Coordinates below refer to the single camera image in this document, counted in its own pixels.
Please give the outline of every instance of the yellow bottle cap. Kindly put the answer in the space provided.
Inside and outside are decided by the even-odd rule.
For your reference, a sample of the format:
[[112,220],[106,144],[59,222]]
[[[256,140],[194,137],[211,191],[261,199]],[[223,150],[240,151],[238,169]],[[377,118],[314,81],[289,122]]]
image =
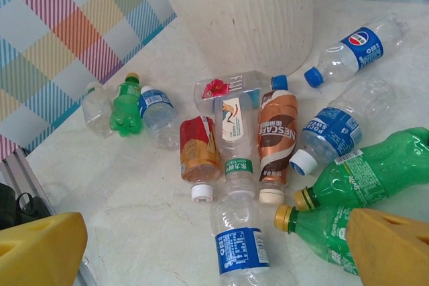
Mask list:
[[295,192],[294,198],[295,198],[297,208],[301,211],[307,211],[309,209],[315,208],[313,201],[311,200],[310,195],[308,194],[307,188],[304,188],[302,190],[298,190],[297,192]]
[[281,231],[289,232],[289,219],[294,207],[281,204],[274,216],[274,226]]
[[128,73],[128,74],[127,74],[127,77],[135,77],[136,79],[140,80],[139,75],[138,75],[138,74],[136,74],[136,73]]

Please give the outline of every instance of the pepsi logo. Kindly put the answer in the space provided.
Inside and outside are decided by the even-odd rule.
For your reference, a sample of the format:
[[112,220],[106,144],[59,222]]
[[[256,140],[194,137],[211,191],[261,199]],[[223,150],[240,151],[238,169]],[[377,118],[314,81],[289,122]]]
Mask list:
[[349,42],[355,46],[365,45],[369,40],[369,35],[366,31],[358,31],[349,37]]

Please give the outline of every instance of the blue bottle cap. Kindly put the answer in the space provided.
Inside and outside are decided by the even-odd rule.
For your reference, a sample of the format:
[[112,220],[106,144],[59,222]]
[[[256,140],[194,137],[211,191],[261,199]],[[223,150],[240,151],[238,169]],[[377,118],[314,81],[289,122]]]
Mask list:
[[288,90],[288,78],[286,75],[277,75],[271,79],[273,90]]
[[315,67],[305,72],[304,77],[306,78],[307,83],[314,88],[319,87],[323,83],[323,76]]

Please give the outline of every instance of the green label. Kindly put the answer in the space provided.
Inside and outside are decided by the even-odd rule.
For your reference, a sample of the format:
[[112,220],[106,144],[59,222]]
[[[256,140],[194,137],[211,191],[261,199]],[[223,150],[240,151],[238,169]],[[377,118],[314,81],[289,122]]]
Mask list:
[[346,242],[346,227],[350,219],[350,208],[341,206],[328,231],[328,248],[330,258],[328,262],[342,266],[345,271],[358,275],[355,262]]
[[225,175],[236,171],[253,173],[252,161],[249,159],[231,159],[225,164]]
[[133,95],[137,98],[140,97],[140,86],[138,84],[122,83],[118,86],[116,97],[121,95]]
[[365,154],[348,159],[342,163],[339,170],[349,177],[349,182],[353,186],[352,191],[362,207],[387,198],[387,192],[366,161]]

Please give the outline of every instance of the checkered pattern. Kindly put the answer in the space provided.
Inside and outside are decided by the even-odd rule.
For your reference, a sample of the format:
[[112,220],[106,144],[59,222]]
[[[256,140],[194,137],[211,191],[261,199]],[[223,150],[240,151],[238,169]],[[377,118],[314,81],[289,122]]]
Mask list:
[[0,158],[36,148],[173,18],[167,0],[0,0]]

